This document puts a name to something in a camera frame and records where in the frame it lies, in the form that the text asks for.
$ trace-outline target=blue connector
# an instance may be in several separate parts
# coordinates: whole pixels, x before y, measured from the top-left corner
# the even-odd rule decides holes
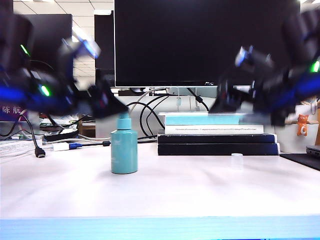
[[[53,143],[53,151],[65,151],[65,150],[72,150],[83,147],[80,143],[67,143],[67,142],[59,142],[59,143]]]
[[[83,145],[77,142],[69,143],[69,150],[81,148]]]

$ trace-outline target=monitor logo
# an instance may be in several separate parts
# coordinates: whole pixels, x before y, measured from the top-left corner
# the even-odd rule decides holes
[[[205,86],[214,86],[215,83],[213,81],[206,81],[204,85]]]

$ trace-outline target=black mat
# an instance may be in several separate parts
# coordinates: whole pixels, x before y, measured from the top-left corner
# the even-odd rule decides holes
[[[320,158],[310,156],[307,153],[280,154],[280,157],[320,171]]]

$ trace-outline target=bottle cap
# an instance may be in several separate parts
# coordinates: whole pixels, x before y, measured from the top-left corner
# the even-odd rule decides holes
[[[120,113],[119,118],[116,120],[116,128],[119,130],[131,129],[132,123],[128,112]]]

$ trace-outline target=office ceiling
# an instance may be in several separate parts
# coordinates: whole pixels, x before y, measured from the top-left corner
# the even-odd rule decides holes
[[[72,14],[73,26],[95,37],[95,11],[113,10],[114,0],[13,0],[13,10],[19,14]],[[74,62],[75,77],[94,77],[95,61],[83,57]]]

